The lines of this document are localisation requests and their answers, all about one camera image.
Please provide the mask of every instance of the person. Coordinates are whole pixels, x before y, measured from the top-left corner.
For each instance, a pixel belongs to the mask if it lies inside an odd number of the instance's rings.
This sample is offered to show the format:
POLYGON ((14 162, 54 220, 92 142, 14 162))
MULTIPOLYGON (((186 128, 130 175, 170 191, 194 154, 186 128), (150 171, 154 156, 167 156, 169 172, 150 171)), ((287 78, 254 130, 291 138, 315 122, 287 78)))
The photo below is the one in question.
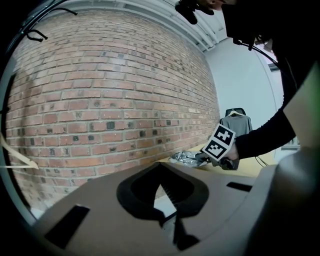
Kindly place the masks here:
POLYGON ((255 31, 259 31, 258 35, 272 40, 272 51, 281 69, 282 107, 263 126, 237 137, 225 157, 230 160, 257 157, 288 143, 296 135, 283 110, 319 57, 317 43, 314 43, 313 47, 311 40, 307 38, 296 42, 297 32, 309 36, 316 33, 317 8, 313 8, 311 1, 297 16, 297 6, 290 0, 272 1, 272 3, 264 0, 196 1, 208 10, 221 10, 224 4, 235 5, 235 8, 239 5, 241 7, 239 10, 247 10, 243 15, 252 15, 252 26, 255 31))

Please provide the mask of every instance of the white wall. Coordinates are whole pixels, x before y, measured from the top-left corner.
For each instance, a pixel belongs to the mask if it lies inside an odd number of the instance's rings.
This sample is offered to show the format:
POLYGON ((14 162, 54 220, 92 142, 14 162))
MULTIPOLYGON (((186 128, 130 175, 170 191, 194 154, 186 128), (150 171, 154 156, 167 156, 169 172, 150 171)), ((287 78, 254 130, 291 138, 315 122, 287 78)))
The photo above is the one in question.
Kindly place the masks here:
POLYGON ((257 129, 281 107, 282 86, 274 81, 260 53, 235 45, 228 38, 205 55, 217 90, 222 118, 227 109, 243 108, 251 118, 253 129, 257 129))

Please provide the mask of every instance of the camera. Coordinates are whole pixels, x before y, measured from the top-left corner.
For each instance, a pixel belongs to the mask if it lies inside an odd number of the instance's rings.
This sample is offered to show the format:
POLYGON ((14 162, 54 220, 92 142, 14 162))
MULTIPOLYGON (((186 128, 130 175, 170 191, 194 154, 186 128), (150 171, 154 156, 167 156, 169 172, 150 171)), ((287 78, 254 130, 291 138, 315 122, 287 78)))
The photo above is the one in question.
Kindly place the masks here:
POLYGON ((213 10, 208 10, 197 3, 196 0, 180 0, 175 4, 175 10, 180 13, 190 24, 197 24, 195 10, 202 11, 207 15, 214 15, 213 10))

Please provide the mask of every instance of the wooden stick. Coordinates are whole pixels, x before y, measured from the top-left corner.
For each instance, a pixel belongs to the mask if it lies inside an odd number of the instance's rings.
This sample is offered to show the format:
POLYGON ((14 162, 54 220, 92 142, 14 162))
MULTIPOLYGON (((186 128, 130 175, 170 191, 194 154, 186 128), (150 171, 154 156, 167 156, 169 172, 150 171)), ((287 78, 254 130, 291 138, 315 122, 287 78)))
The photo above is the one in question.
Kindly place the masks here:
POLYGON ((27 168, 35 168, 35 169, 39 170, 38 165, 37 165, 34 161, 31 161, 29 158, 27 158, 27 157, 24 156, 23 154, 20 154, 19 152, 15 151, 13 148, 11 148, 11 147, 7 144, 7 142, 6 142, 6 140, 5 140, 2 132, 0 132, 0 145, 1 145, 3 148, 5 148, 5 149, 6 149, 10 154, 12 154, 14 157, 18 158, 20 161, 22 161, 22 162, 24 162, 25 164, 27 164, 27 166, 29 166, 29 167, 27 167, 27 168))

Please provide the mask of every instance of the brick wall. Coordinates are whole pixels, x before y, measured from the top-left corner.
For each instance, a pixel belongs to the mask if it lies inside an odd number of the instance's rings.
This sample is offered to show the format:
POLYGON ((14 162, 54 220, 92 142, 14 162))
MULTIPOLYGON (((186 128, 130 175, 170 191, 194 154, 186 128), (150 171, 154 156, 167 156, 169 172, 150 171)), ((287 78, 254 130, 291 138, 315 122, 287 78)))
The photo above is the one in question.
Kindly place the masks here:
POLYGON ((39 165, 13 170, 32 207, 45 210, 89 179, 202 144, 217 124, 203 54, 167 28, 106 11, 36 28, 49 38, 25 38, 16 49, 6 115, 8 143, 39 165))

